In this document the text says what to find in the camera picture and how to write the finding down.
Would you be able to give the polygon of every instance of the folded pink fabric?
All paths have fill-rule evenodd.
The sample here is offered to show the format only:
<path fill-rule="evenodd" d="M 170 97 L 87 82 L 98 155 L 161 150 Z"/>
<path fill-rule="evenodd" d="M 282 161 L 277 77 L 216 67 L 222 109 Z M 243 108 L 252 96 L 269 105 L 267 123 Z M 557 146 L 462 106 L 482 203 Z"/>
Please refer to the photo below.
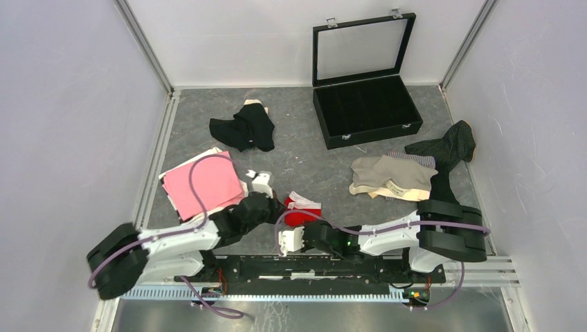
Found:
<path fill-rule="evenodd" d="M 219 154 L 231 156 L 228 151 Z M 193 163 L 188 163 L 172 169 L 163 178 L 163 189 L 173 200 L 183 221 L 203 212 L 188 182 L 192 165 Z M 244 198 L 233 164 L 223 158 L 207 158 L 198 163 L 192 182 L 207 211 L 237 204 Z"/>

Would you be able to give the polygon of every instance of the metal clasp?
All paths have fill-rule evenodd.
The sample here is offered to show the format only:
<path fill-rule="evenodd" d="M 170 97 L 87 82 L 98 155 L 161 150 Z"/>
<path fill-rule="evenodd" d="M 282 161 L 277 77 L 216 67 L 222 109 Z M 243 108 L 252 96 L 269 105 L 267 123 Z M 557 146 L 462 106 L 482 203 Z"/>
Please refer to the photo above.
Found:
<path fill-rule="evenodd" d="M 326 19 L 326 24 L 328 24 L 328 28 L 335 28 L 338 26 L 338 24 L 336 24 L 336 17 L 329 17 Z"/>
<path fill-rule="evenodd" d="M 390 12 L 391 17 L 393 17 L 394 19 L 401 19 L 403 18 L 403 16 L 401 15 L 401 13 L 399 12 L 399 9 L 395 8 L 392 9 Z"/>

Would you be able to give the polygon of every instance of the gray floor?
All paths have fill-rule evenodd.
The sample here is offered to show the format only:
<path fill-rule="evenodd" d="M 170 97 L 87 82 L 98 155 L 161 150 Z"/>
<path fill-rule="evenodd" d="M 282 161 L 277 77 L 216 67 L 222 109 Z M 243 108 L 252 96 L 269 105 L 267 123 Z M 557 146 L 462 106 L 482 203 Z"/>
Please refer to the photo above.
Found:
<path fill-rule="evenodd" d="M 406 201 L 352 196 L 350 163 L 362 156 L 380 156 L 403 151 L 407 144 L 441 137 L 451 126 L 449 112 L 436 86 L 409 86 L 408 90 L 424 124 L 417 135 L 326 150 L 314 111 L 311 88 L 202 89 L 184 90 L 174 119 L 163 170 L 171 169 L 201 152 L 218 146 L 248 168 L 270 171 L 273 188 L 283 199 L 292 190 L 323 204 L 323 216 L 337 225 L 377 224 L 402 217 L 415 209 Z M 276 148 L 238 152 L 217 142 L 208 130 L 210 118 L 231 119 L 245 99 L 259 99 L 269 108 L 276 126 Z M 464 163 L 451 172 L 451 187 L 463 205 L 478 208 L 471 178 Z M 148 228 L 178 225 L 178 219 L 163 188 L 153 202 Z M 273 228 L 261 225 L 239 243 L 216 250 L 217 254 L 273 254 Z"/>
<path fill-rule="evenodd" d="M 434 288 L 432 301 L 452 292 Z M 450 304 L 425 313 L 387 303 L 219 302 L 217 306 L 240 310 L 246 317 L 227 320 L 185 301 L 123 300 L 112 331 L 513 331 L 499 288 L 463 289 Z"/>

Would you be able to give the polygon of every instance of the black cloth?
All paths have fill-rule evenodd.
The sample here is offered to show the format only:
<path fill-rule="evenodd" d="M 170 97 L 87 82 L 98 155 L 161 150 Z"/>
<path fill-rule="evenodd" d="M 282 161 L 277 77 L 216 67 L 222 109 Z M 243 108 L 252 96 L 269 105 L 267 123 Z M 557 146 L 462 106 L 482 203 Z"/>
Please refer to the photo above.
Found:
<path fill-rule="evenodd" d="M 261 151 L 275 149 L 273 125 L 262 104 L 244 105 L 234 120 L 210 119 L 210 134 L 216 140 L 243 152 L 252 147 Z"/>
<path fill-rule="evenodd" d="M 430 199 L 459 204 L 451 189 L 449 174 L 461 160 L 473 160 L 475 146 L 471 126 L 461 120 L 453 124 L 442 138 L 416 142 L 404 149 L 407 154 L 432 156 L 436 160 L 438 174 L 430 179 Z"/>

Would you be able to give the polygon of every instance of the box lid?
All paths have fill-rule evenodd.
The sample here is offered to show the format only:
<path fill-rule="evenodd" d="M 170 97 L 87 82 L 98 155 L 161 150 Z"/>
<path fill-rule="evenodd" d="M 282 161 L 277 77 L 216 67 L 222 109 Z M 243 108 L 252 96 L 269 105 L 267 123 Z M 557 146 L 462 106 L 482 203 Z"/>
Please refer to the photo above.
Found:
<path fill-rule="evenodd" d="M 409 13 L 315 26 L 312 86 L 399 74 L 415 20 Z"/>

